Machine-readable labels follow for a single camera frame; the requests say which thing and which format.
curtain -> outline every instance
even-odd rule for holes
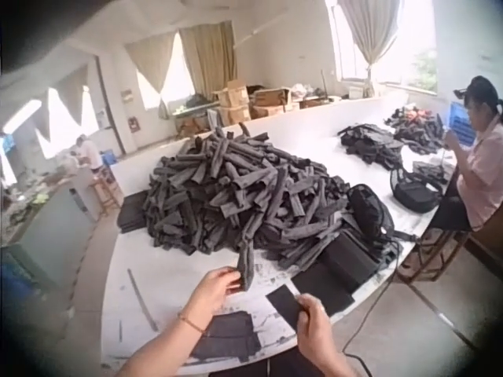
[[[237,77],[231,22],[187,27],[180,30],[180,38],[194,89],[211,100]]]
[[[372,67],[396,40],[403,0],[339,0],[339,5],[351,29],[354,44],[369,64],[364,97],[373,97]]]
[[[46,90],[38,99],[42,102],[42,106],[40,106],[40,109],[34,114],[35,126],[37,127],[37,130],[39,130],[40,134],[47,141],[50,141],[49,91]]]
[[[82,123],[82,95],[85,85],[87,85],[87,64],[53,86],[77,124]]]
[[[134,65],[157,93],[161,92],[166,80],[175,35],[174,32],[154,35],[126,45],[126,51]],[[160,99],[158,115],[161,119],[169,118],[163,98]]]

woman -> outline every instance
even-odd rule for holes
[[[230,267],[210,271],[192,293],[178,319],[159,336],[140,348],[119,371],[118,377],[167,377],[189,358],[194,346],[226,300],[238,291],[240,273]],[[325,375],[356,377],[346,357],[338,353],[332,326],[323,306],[311,295],[298,297],[305,311],[299,315],[299,350]]]
[[[472,128],[475,144],[461,148],[456,134],[449,130],[446,145],[454,151],[459,176],[440,203],[430,227],[454,231],[476,231],[490,219],[503,202],[503,116],[498,105],[503,101],[490,81],[475,77],[466,91],[464,106]]]

electric cord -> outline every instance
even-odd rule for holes
[[[346,357],[357,360],[360,363],[360,365],[363,367],[363,369],[365,370],[365,373],[367,374],[368,377],[373,377],[373,374],[369,370],[369,368],[367,367],[367,365],[365,364],[363,359],[360,356],[354,355],[352,353],[346,353],[346,349],[351,344],[351,342],[353,342],[353,340],[357,337],[357,335],[362,331],[363,326],[365,325],[365,322],[369,319],[370,314],[372,313],[374,308],[377,306],[377,303],[383,297],[384,293],[386,293],[387,289],[391,286],[391,283],[393,282],[393,279],[395,278],[395,275],[398,272],[399,259],[400,259],[400,244],[396,240],[390,241],[390,244],[394,244],[396,246],[396,250],[397,250],[395,271],[393,271],[393,273],[390,276],[389,281],[387,282],[386,287],[379,293],[376,300],[373,302],[373,304],[370,306],[369,310],[367,311],[367,313],[363,317],[362,322],[360,323],[360,325],[358,326],[358,328],[356,329],[354,334],[346,342],[346,344],[344,344],[344,347],[342,348],[342,351],[341,351]]]

ceiling light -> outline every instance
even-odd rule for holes
[[[40,109],[42,102],[39,100],[30,100],[25,106],[19,109],[9,121],[3,126],[3,132],[13,134],[34,112]]]

black bag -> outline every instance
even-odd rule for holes
[[[394,238],[417,242],[416,236],[395,230],[390,211],[369,186],[350,188],[347,198],[358,227],[373,246],[384,246]]]
[[[442,198],[442,186],[438,182],[422,174],[409,173],[403,168],[391,172],[390,184],[397,201],[418,214],[433,210]]]

